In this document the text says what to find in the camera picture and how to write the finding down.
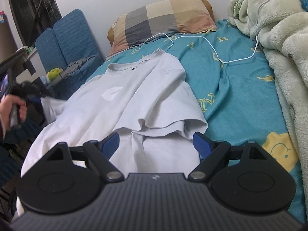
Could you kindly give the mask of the person's left hand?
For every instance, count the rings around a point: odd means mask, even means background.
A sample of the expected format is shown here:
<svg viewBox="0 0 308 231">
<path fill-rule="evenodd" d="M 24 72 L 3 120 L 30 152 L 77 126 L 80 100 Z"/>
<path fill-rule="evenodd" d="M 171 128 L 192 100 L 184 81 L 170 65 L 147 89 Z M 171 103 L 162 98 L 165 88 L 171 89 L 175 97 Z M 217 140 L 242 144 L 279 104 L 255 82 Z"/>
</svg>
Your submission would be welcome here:
<svg viewBox="0 0 308 231">
<path fill-rule="evenodd" d="M 6 132 L 10 130 L 10 114 L 14 105 L 19 106 L 18 115 L 21 122 L 26 120 L 26 102 L 15 95 L 4 96 L 1 100 L 1 139 L 4 139 Z"/>
</svg>

